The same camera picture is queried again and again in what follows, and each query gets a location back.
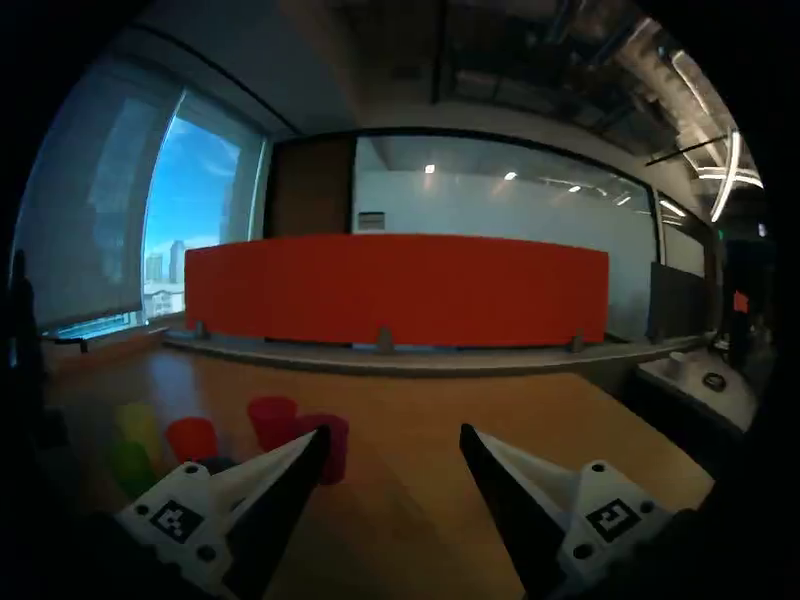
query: cloud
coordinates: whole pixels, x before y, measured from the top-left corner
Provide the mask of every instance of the cloud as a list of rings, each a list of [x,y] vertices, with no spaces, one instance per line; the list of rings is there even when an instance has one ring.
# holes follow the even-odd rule
[[[220,142],[222,143],[222,148],[225,150],[225,153],[228,155],[228,158],[231,159],[231,162],[235,163],[239,159],[239,154],[241,153],[239,147],[234,146],[233,144],[228,143],[223,139],[220,139]]]
[[[226,177],[230,179],[236,174],[236,170],[233,167],[224,167],[205,159],[202,159],[200,162],[206,171],[217,177]]]

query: green cup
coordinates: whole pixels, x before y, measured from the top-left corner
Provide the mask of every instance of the green cup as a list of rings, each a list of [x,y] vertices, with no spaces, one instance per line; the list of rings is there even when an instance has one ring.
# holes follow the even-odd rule
[[[141,444],[122,440],[111,448],[111,474],[130,500],[156,484],[156,475]]]

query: glass wall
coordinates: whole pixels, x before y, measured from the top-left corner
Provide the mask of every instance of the glass wall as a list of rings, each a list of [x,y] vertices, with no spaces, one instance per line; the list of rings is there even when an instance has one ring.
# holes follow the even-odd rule
[[[714,262],[711,228],[666,194],[659,192],[658,199],[667,266],[698,277],[711,277]]]
[[[371,136],[358,141],[353,202],[354,233],[491,236],[607,252],[607,331],[644,339],[657,254],[648,189],[634,181],[494,141]]]

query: window blind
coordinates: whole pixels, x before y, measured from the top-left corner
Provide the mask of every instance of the window blind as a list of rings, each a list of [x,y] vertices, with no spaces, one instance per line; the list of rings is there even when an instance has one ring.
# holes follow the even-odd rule
[[[135,65],[93,65],[58,112],[23,198],[25,251],[43,330],[141,309],[150,179],[181,86]]]

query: exposed ceiling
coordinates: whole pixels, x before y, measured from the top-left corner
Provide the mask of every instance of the exposed ceiling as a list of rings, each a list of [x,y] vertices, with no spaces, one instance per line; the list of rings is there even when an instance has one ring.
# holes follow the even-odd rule
[[[350,30],[367,72],[416,81],[433,102],[458,99],[545,115],[643,162],[717,140],[672,159],[684,162],[708,207],[714,203],[736,123],[691,57],[630,0],[328,5]],[[739,168],[745,179],[734,190],[760,183],[744,143]],[[760,189],[751,192],[759,196]]]

